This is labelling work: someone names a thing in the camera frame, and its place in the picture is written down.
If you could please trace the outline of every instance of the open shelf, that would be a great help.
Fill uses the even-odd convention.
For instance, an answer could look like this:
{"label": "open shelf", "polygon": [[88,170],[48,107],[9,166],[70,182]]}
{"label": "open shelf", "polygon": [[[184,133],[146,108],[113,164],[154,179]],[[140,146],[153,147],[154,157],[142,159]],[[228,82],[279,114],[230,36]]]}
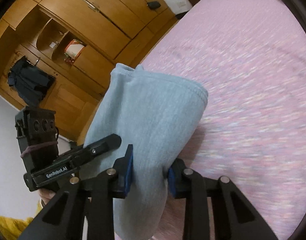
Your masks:
{"label": "open shelf", "polygon": [[36,48],[49,58],[62,41],[67,29],[54,19],[50,19],[37,38]]}
{"label": "open shelf", "polygon": [[36,6],[21,21],[16,28],[16,33],[24,40],[36,47],[37,38],[45,25],[50,21],[50,17]]}
{"label": "open shelf", "polygon": [[74,39],[77,39],[77,37],[73,33],[65,33],[61,41],[55,47],[54,53],[52,55],[52,60],[64,69],[71,68],[71,65],[64,61],[64,59],[66,58],[64,51],[67,45]]}

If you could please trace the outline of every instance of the pink bedspread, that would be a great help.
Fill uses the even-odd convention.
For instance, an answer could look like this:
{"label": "pink bedspread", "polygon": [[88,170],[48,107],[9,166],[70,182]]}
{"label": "pink bedspread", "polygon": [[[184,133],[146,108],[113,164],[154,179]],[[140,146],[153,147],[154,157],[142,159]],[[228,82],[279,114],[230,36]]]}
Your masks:
{"label": "pink bedspread", "polygon": [[[288,8],[201,0],[143,66],[205,86],[208,107],[180,157],[229,176],[287,239],[306,212],[306,35]],[[184,202],[169,199],[154,239],[180,240],[183,217]]]}

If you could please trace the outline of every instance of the metal screw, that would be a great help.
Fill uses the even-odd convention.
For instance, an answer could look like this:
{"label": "metal screw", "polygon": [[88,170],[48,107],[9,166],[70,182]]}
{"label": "metal screw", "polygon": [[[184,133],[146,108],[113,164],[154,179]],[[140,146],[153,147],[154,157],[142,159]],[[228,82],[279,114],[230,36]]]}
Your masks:
{"label": "metal screw", "polygon": [[79,181],[80,181],[80,179],[77,178],[77,177],[72,177],[72,178],[70,178],[70,183],[71,183],[71,184],[77,184]]}
{"label": "metal screw", "polygon": [[220,178],[220,180],[221,180],[223,183],[229,183],[229,182],[230,182],[230,178],[227,177],[227,176],[222,176],[222,177]]}
{"label": "metal screw", "polygon": [[114,175],[116,173],[116,169],[110,168],[106,171],[108,175]]}
{"label": "metal screw", "polygon": [[192,169],[184,169],[183,172],[184,172],[185,175],[192,175],[193,174]]}

